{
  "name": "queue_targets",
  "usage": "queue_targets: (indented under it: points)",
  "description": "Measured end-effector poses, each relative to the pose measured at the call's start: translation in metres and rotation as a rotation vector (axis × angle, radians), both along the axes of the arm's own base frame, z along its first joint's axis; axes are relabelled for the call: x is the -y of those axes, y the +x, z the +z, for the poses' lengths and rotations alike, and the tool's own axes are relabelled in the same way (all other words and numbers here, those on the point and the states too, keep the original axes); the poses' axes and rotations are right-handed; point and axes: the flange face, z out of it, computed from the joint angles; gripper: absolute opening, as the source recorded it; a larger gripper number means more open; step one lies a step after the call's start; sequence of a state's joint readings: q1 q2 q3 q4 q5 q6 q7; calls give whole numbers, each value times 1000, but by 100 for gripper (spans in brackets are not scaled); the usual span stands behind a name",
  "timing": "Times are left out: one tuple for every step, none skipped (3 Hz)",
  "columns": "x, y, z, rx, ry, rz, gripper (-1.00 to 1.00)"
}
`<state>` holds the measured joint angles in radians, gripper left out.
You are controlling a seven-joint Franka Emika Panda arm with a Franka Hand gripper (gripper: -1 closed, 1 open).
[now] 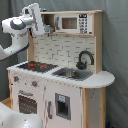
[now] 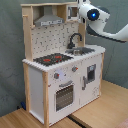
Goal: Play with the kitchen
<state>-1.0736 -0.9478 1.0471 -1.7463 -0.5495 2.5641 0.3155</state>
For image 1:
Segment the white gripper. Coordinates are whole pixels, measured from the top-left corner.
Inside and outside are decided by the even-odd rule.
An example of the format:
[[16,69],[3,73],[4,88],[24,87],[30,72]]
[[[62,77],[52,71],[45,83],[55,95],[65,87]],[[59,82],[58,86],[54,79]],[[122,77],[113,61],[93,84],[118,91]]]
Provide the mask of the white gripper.
[[38,3],[30,4],[22,9],[22,20],[28,27],[32,28],[34,36],[45,33]]

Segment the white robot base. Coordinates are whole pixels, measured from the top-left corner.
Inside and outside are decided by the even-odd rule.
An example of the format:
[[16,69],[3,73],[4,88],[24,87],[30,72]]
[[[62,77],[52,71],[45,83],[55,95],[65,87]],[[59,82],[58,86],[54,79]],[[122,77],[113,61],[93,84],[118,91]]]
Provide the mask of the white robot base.
[[43,128],[43,121],[37,114],[19,113],[0,103],[0,128]]

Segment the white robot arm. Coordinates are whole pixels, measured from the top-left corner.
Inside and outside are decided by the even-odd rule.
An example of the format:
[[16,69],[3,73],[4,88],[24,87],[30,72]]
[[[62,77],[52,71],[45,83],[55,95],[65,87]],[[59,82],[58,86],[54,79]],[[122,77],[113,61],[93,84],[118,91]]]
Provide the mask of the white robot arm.
[[18,17],[3,20],[1,26],[4,33],[11,35],[12,44],[5,49],[0,45],[0,60],[29,47],[28,29],[31,29],[33,36],[45,33],[38,3],[24,7]]

